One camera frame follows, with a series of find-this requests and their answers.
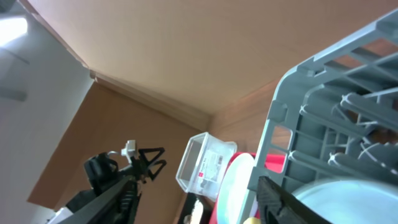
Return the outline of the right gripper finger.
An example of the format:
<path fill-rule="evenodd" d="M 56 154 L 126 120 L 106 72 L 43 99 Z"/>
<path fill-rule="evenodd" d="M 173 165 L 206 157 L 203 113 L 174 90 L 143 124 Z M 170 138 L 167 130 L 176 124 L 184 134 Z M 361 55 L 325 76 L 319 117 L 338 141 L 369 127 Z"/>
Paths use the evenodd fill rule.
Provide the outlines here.
<path fill-rule="evenodd" d="M 330 224 L 266 176 L 256 193 L 261 224 Z"/>

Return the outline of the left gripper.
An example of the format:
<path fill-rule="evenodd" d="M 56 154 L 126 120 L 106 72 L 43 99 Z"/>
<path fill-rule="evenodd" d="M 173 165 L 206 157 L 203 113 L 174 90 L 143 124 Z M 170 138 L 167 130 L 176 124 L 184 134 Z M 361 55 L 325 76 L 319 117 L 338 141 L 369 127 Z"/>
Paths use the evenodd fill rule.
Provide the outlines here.
<path fill-rule="evenodd" d="M 143 184 L 147 183 L 146 178 L 148 176 L 151 180 L 155 180 L 161 170 L 167 165 L 166 160 L 159 160 L 164 152 L 165 149 L 163 147 L 139 149 L 138 158 L 129 158 L 131 165 L 129 173 Z"/>

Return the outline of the yellow plastic cup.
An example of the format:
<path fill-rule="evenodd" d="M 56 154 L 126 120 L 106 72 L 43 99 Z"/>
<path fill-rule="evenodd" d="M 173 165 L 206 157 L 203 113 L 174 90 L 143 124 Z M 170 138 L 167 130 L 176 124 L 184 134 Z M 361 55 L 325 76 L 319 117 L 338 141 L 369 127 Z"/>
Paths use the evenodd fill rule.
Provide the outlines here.
<path fill-rule="evenodd" d="M 243 224 L 261 224 L 261 220 L 256 217 L 247 218 Z"/>

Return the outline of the clear plastic waste bin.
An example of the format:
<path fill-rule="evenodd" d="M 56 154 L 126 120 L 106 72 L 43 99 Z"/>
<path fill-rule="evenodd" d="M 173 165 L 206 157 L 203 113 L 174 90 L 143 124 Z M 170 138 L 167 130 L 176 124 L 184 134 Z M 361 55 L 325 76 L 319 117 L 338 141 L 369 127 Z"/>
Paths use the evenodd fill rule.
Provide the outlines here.
<path fill-rule="evenodd" d="M 214 202 L 237 148 L 235 142 L 224 142 L 208 132 L 191 137 L 175 176 L 181 189 Z"/>

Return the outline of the light blue round plate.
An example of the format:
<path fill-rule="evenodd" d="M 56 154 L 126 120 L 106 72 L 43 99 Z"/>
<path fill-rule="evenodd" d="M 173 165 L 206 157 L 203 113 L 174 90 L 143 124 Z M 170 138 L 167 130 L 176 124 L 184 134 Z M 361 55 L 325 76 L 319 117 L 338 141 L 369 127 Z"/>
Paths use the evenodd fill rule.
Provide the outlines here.
<path fill-rule="evenodd" d="M 249 153 L 235 157 L 221 183 L 216 205 L 217 224 L 238 224 L 254 158 Z"/>

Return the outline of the small light blue bowl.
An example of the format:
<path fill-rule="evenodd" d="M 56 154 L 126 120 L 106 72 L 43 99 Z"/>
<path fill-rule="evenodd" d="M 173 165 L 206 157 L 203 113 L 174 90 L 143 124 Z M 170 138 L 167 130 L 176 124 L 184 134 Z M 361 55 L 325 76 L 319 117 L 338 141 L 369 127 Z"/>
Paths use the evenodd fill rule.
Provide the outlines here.
<path fill-rule="evenodd" d="M 324 181 L 293 195 L 331 223 L 397 224 L 397 187 L 370 180 Z"/>

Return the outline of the black plastic waste tray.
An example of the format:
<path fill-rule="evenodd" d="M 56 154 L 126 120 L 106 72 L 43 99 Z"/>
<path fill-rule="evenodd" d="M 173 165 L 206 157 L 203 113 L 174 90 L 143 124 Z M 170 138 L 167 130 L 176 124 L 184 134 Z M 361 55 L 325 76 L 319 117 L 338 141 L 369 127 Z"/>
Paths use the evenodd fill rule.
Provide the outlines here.
<path fill-rule="evenodd" d="M 177 212 L 175 223 L 183 224 L 183 218 L 192 211 L 193 204 L 196 200 L 199 200 L 203 204 L 203 215 L 200 224 L 208 224 L 210 222 L 215 203 L 205 196 L 188 193 L 182 201 L 182 209 Z"/>

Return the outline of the leftover rice and food scraps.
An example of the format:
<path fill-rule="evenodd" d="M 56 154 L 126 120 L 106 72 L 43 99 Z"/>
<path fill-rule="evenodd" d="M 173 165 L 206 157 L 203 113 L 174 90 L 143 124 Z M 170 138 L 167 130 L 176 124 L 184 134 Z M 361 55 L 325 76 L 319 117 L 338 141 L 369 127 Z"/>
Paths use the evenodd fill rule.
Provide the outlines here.
<path fill-rule="evenodd" d="M 203 215 L 203 204 L 196 200 L 192 211 L 183 218 L 183 224 L 199 224 Z"/>

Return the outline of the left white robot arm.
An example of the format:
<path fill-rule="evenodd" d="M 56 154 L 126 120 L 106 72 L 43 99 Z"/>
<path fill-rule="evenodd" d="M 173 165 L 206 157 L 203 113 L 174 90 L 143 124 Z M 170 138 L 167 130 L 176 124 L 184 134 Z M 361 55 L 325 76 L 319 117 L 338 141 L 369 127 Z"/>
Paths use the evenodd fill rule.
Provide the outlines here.
<path fill-rule="evenodd" d="M 162 147 L 152 149 L 123 149 L 129 165 L 120 169 L 111 158 L 111 152 L 103 152 L 89 158 L 84 168 L 91 188 L 78 192 L 56 212 L 48 223 L 134 223 L 142 197 L 141 185 L 159 175 L 167 165 L 161 159 Z"/>

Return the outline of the grey plastic dishwasher rack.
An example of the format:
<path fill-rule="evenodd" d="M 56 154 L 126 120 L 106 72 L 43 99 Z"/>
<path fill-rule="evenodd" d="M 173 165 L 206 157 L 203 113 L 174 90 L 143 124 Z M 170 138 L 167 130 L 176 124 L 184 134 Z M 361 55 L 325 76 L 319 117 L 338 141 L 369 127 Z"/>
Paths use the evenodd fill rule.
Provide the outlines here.
<path fill-rule="evenodd" d="M 370 180 L 397 187 L 397 11 L 376 19 L 291 68 L 278 83 L 246 194 L 260 176 L 293 195 L 324 181 Z"/>

